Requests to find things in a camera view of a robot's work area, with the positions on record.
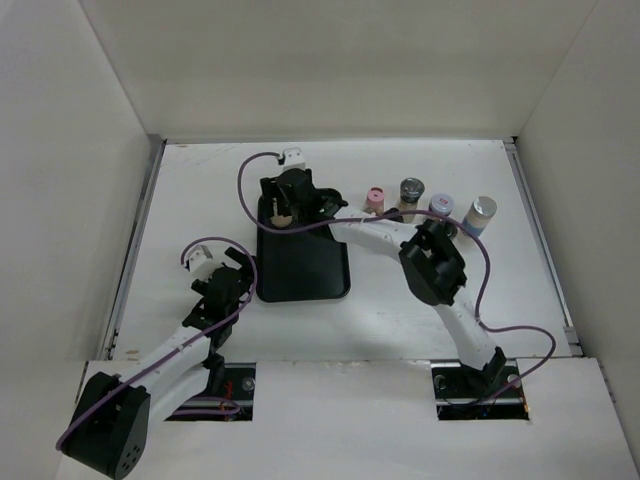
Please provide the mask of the yellow cap spice bottle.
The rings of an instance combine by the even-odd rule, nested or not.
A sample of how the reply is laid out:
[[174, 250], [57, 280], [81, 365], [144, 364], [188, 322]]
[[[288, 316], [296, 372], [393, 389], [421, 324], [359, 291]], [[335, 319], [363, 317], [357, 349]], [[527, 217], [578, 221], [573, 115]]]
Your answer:
[[283, 230], [292, 225], [295, 215], [286, 201], [274, 199], [272, 201], [272, 210], [273, 215], [270, 217], [270, 222], [275, 229]]

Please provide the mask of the pink cap spice bottle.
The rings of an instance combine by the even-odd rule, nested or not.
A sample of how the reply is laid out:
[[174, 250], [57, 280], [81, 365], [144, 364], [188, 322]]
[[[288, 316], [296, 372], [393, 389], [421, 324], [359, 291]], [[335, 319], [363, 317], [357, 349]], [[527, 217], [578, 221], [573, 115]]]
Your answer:
[[371, 187], [366, 194], [362, 211], [380, 217], [384, 214], [385, 193], [380, 187]]

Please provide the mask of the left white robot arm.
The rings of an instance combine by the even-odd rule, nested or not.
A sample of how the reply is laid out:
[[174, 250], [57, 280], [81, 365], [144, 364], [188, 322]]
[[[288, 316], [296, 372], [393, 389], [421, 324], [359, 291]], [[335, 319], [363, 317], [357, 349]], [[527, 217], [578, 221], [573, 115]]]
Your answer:
[[117, 374], [98, 372], [81, 392], [55, 448], [110, 478], [124, 479], [141, 459], [150, 430], [181, 414], [192, 397], [214, 398], [224, 387], [219, 349], [252, 300], [257, 267], [249, 251], [229, 241], [219, 264], [191, 285], [200, 300], [168, 340]]

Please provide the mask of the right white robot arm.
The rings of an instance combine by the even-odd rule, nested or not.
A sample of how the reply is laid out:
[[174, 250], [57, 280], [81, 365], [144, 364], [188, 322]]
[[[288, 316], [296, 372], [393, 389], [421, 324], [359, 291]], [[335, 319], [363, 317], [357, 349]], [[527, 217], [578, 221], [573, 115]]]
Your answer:
[[492, 394], [506, 365], [501, 347], [478, 319], [466, 291], [465, 261], [445, 233], [443, 216], [404, 224], [367, 215], [332, 188], [317, 188], [309, 169], [260, 180], [258, 222], [275, 235], [313, 235], [355, 245], [399, 262], [409, 291], [434, 308], [456, 346], [466, 388]]

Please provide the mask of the black rectangular plastic tray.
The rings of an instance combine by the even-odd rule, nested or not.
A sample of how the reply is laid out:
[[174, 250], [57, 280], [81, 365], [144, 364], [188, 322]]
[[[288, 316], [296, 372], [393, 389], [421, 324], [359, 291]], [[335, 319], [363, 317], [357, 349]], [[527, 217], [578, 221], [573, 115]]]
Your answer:
[[351, 288], [347, 246], [327, 227], [297, 234], [257, 230], [257, 294], [267, 303], [337, 300]]

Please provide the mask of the grey cap pepper grinder bottle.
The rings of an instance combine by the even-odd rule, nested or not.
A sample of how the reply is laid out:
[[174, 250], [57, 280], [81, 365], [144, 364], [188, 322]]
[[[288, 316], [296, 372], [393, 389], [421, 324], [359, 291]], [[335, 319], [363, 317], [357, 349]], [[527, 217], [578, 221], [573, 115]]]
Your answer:
[[415, 177], [403, 179], [400, 183], [397, 208], [400, 211], [416, 210], [424, 191], [425, 185], [420, 179]]

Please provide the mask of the red label spice jar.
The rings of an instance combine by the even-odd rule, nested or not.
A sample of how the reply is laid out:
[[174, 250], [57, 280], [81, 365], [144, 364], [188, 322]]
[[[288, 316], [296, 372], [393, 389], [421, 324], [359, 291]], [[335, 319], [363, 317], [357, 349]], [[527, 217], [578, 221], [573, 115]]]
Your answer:
[[451, 196], [443, 193], [434, 194], [429, 201], [429, 211], [450, 216], [455, 206]]

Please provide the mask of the black cap grinder bottle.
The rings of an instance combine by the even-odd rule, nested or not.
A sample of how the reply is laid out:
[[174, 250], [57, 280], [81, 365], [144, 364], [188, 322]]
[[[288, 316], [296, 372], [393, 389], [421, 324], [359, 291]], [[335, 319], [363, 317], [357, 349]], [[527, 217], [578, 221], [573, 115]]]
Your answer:
[[450, 222], [444, 222], [443, 225], [446, 237], [453, 240], [458, 234], [458, 228]]

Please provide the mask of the silver cap blue label bottle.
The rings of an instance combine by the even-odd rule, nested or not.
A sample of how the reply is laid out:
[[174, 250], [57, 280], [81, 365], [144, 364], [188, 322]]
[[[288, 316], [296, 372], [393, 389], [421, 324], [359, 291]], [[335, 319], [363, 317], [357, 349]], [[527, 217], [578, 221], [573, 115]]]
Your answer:
[[462, 225], [462, 234], [479, 237], [497, 213], [497, 203], [488, 196], [478, 196], [470, 205]]

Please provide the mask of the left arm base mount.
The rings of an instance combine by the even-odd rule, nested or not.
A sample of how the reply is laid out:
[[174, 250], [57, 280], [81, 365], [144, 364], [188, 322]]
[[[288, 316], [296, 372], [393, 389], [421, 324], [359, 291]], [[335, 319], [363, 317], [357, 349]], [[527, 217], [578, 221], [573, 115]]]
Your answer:
[[209, 373], [205, 389], [187, 400], [167, 421], [251, 421], [257, 365], [251, 362], [229, 363], [216, 353], [203, 366]]

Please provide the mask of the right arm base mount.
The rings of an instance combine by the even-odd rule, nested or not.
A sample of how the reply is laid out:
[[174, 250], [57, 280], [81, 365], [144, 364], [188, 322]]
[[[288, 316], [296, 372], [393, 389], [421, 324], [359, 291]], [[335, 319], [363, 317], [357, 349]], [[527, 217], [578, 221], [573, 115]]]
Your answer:
[[431, 374], [438, 419], [528, 421], [528, 405], [520, 383], [493, 397], [519, 373], [517, 363], [508, 361], [495, 382], [487, 387], [482, 381], [472, 380], [457, 362], [433, 363]]

